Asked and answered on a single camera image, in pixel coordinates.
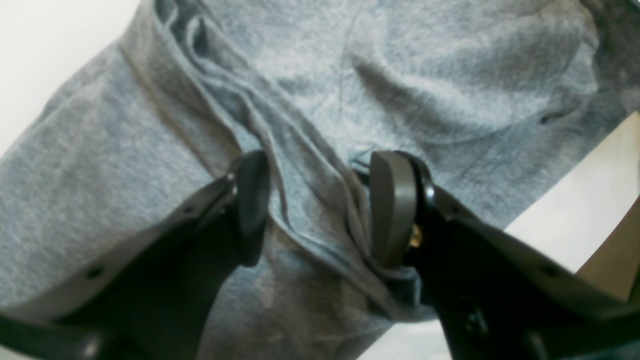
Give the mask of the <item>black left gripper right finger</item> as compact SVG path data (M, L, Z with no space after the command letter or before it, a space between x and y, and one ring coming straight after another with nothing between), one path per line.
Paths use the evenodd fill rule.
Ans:
M454 360L637 360L639 306L479 219L418 157L371 153L373 256L413 268Z

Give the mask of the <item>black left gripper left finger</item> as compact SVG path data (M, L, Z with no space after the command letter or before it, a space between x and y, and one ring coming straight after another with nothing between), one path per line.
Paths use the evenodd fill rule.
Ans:
M258 263L269 192L265 152L237 158L162 222L2 309L2 346L35 360L194 360L220 288Z

